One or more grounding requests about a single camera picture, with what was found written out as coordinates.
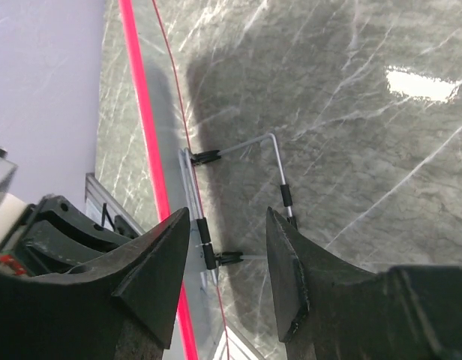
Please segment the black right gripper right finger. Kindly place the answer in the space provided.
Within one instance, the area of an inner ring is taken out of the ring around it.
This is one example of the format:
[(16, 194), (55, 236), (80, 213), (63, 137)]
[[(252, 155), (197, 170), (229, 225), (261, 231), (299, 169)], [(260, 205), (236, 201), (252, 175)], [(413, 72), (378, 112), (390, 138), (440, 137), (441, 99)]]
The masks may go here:
[(266, 250), (288, 359), (462, 359), (462, 266), (365, 271), (273, 209)]

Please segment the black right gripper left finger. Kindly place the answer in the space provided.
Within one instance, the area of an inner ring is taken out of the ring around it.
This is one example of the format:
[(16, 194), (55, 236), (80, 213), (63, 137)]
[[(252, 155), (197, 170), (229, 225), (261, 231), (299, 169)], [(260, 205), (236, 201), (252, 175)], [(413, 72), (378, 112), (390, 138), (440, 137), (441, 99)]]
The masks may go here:
[(0, 272), (0, 359), (161, 359), (190, 235), (187, 208), (63, 274)]

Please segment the red-framed whiteboard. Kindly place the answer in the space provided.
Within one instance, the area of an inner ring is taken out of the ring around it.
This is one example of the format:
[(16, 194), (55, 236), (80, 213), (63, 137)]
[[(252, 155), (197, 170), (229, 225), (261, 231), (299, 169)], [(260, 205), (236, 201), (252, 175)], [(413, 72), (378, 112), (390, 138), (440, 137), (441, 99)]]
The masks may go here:
[(131, 76), (145, 138), (151, 186), (160, 220), (184, 206), (190, 237), (178, 303), (179, 340), (186, 359), (231, 359), (212, 249), (202, 244), (203, 207), (191, 165), (182, 92), (164, 21), (156, 1), (120, 1)]

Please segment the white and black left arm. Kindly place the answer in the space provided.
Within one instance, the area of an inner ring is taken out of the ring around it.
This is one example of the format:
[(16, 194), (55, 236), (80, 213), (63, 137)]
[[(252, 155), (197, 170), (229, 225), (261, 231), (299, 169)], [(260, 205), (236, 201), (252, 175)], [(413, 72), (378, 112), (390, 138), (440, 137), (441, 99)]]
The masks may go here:
[(0, 148), (0, 272), (20, 277), (65, 273), (115, 250), (143, 230), (92, 174), (85, 209), (49, 194), (27, 203), (10, 193), (17, 165)]

